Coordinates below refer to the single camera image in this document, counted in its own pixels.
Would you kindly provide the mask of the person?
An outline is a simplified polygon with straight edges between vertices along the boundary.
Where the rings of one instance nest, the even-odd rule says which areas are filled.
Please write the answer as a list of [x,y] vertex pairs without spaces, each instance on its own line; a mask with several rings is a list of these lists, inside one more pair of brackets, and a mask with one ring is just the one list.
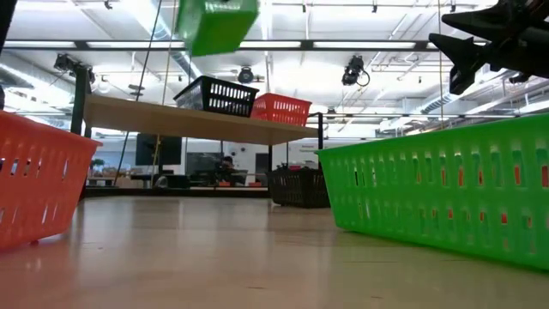
[[214,173],[219,183],[226,182],[229,185],[234,185],[235,180],[233,173],[235,172],[233,160],[231,156],[224,156],[220,163],[214,168]]

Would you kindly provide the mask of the wooden shelf black legs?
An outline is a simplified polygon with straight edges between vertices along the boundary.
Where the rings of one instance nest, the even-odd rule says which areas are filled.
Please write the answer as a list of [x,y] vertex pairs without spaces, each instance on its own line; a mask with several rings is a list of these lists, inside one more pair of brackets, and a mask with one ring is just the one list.
[[85,96],[82,117],[87,126],[101,129],[267,146],[322,137],[318,128],[96,94]]

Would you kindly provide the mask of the black monitor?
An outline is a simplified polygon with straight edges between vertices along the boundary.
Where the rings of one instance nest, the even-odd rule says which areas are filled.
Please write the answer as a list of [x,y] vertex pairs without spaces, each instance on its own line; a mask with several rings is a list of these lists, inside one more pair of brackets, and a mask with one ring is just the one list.
[[160,136],[157,145],[157,135],[140,133],[136,136],[137,166],[180,165],[182,153],[182,138]]

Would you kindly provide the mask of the green plastic slotted basket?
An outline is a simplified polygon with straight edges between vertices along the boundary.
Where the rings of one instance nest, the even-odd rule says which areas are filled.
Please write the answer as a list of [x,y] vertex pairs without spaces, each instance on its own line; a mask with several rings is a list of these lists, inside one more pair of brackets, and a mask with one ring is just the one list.
[[178,0],[174,33],[193,57],[235,52],[258,15],[258,0]]
[[549,114],[318,152],[337,227],[549,270],[549,202],[520,223],[514,166],[549,166]]

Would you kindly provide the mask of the overhead LED light bar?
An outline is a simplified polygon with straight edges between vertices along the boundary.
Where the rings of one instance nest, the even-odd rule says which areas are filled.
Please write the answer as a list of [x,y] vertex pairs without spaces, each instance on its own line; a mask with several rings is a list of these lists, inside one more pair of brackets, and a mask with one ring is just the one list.
[[[147,50],[184,52],[186,45],[170,40],[7,40],[6,50],[143,52]],[[245,40],[237,50],[256,52],[436,52],[427,40]]]

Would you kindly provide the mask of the black plastic slotted basket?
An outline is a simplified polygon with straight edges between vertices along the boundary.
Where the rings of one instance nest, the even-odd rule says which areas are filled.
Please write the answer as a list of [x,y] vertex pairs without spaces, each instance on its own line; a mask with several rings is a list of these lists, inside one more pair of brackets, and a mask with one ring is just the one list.
[[173,99],[179,108],[249,118],[258,92],[256,88],[200,76]]
[[323,172],[318,169],[278,169],[267,173],[268,191],[274,203],[301,209],[330,207]]

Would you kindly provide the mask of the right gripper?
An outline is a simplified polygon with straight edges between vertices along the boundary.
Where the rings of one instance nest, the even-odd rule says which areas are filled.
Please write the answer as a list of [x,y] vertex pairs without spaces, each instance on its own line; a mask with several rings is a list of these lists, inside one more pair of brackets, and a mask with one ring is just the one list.
[[491,48],[498,54],[498,67],[516,72],[511,84],[531,76],[549,79],[549,0],[498,0],[492,6],[442,16],[442,22],[462,39],[431,33],[429,41],[452,63],[449,92],[463,94],[486,63]]

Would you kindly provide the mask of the orange plastic slotted basket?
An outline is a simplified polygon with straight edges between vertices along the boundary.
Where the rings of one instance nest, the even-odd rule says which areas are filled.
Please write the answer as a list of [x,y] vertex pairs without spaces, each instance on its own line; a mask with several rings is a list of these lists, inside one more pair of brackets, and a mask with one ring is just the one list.
[[0,250],[68,229],[100,145],[0,111]]
[[311,102],[280,94],[266,93],[256,98],[250,117],[269,122],[305,126]]
[[532,183],[534,190],[540,189],[545,197],[537,198],[533,193],[528,193],[526,168],[515,165],[513,184],[515,189],[524,189],[526,192],[525,197],[519,198],[519,203],[516,205],[518,208],[521,206],[522,214],[519,216],[520,223],[526,229],[534,228],[534,212],[537,210],[537,206],[540,206],[541,202],[549,202],[549,166],[542,163],[536,170],[537,179]]

